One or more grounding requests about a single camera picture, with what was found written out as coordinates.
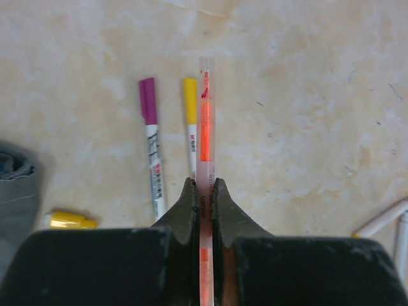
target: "yellow marker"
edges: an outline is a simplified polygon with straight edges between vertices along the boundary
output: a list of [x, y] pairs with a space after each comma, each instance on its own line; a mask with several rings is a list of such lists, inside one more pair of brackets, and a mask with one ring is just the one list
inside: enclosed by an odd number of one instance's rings
[[196, 138], [197, 138], [197, 80], [183, 79], [184, 101], [186, 103], [186, 122], [190, 144], [191, 178], [196, 178]]
[[43, 218], [45, 228], [55, 230], [93, 230], [98, 226], [96, 221], [87, 220], [84, 215], [72, 214], [70, 212], [51, 212]]
[[187, 125], [197, 124], [197, 80], [194, 78], [183, 79], [183, 88]]

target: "white marker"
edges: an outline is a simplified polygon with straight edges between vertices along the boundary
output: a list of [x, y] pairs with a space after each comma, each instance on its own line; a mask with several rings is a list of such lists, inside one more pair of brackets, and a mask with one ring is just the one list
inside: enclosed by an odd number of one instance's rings
[[162, 163], [160, 158], [159, 130], [157, 125], [156, 97], [154, 79], [146, 78], [139, 81], [140, 105], [146, 123], [146, 137], [149, 149], [150, 183], [152, 186], [153, 211], [156, 220], [167, 211], [164, 200]]
[[405, 267], [407, 263], [408, 248], [408, 212], [401, 215], [400, 225], [398, 226], [398, 239], [395, 246], [394, 263], [400, 274], [401, 281], [405, 282]]
[[400, 215], [402, 215], [406, 210], [408, 210], [408, 201], [401, 201], [389, 209], [385, 210], [377, 217], [366, 223], [358, 231], [354, 232], [353, 237], [356, 238], [368, 238], [377, 233], [382, 227], [388, 223], [394, 221]]
[[190, 151], [191, 178], [196, 179], [197, 165], [197, 80], [183, 79], [184, 101], [186, 103], [186, 122]]

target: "gray fabric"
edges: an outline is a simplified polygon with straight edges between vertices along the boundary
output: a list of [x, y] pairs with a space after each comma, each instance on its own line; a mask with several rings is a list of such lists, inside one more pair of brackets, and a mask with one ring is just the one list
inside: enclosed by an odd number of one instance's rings
[[19, 150], [0, 142], [0, 283], [38, 209], [38, 174]]

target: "white pen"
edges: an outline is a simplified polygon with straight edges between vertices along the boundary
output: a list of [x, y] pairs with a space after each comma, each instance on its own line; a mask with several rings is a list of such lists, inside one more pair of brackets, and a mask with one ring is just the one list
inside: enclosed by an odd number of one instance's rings
[[139, 81], [140, 105], [146, 123], [146, 137], [149, 149], [150, 183], [152, 186], [153, 211], [156, 220], [167, 211], [164, 200], [162, 163], [159, 146], [159, 130], [157, 125], [156, 95], [154, 78]]
[[355, 231], [353, 233], [353, 237], [371, 237], [385, 225], [394, 221], [396, 218], [402, 215], [406, 210], [408, 210], [408, 200], [402, 200], [386, 209], [384, 212], [380, 213], [377, 217], [363, 225], [363, 227], [361, 227], [358, 231]]
[[197, 80], [183, 79], [184, 101], [186, 104], [186, 122], [190, 153], [191, 178], [196, 179], [197, 165]]

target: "magenta pen cap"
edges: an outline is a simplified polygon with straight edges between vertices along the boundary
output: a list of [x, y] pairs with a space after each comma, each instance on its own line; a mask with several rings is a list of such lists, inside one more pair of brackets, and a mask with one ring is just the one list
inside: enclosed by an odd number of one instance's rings
[[140, 106], [147, 126], [157, 124], [154, 78], [139, 81]]

